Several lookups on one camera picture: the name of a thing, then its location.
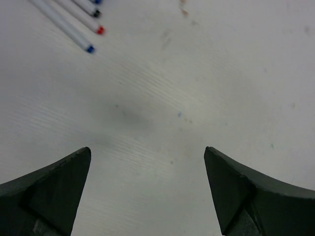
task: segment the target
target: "marker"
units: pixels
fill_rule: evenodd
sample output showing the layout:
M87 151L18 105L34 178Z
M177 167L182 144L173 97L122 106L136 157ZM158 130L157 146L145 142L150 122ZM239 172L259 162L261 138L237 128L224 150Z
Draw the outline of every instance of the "marker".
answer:
M58 12L56 12L44 0L30 0L38 10L40 10L47 18L49 18L58 28L60 28L69 38L88 53L94 52L93 45L80 34L80 32L66 21Z
M93 3L89 0L72 0L75 4L77 4L80 8L82 8L86 13L95 18L99 18L101 16L101 12L98 10Z
M82 11L79 6L77 6L71 0L55 0L55 2L93 32L97 34L104 34L105 29L103 28L103 26L100 26L97 21L88 16L84 11Z
M102 0L90 0L90 2L99 5L102 3Z

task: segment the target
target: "blue marker tip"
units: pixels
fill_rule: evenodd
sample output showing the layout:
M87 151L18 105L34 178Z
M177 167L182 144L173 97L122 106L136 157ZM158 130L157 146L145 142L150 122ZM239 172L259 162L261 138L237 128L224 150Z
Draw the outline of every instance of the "blue marker tip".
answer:
M91 45L90 47L88 47L88 48L86 49L86 51L87 51L88 53L93 53L93 52L95 51L95 48Z

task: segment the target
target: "red cap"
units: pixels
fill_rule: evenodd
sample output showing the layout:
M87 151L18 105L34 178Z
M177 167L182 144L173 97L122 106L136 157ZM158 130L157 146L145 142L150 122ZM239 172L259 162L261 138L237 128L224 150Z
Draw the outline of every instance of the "red cap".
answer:
M104 32L105 32L105 29L103 26L99 26L98 30L96 31L97 34L104 34Z

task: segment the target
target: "white table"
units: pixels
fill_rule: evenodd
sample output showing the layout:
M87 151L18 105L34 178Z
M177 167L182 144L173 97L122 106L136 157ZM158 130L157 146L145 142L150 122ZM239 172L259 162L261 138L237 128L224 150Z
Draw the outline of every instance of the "white table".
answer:
M219 236L214 146L315 189L315 2L104 0L89 55L33 5L0 1L0 183L80 147L74 236Z

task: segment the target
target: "red marker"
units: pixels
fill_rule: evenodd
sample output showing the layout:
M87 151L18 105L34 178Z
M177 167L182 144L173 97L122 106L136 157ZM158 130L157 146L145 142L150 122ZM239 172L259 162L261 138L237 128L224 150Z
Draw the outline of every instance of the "red marker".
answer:
M104 34L105 29L97 21L84 12L79 6L70 0L55 0L62 8L69 12L74 18L78 19L87 28L97 34Z

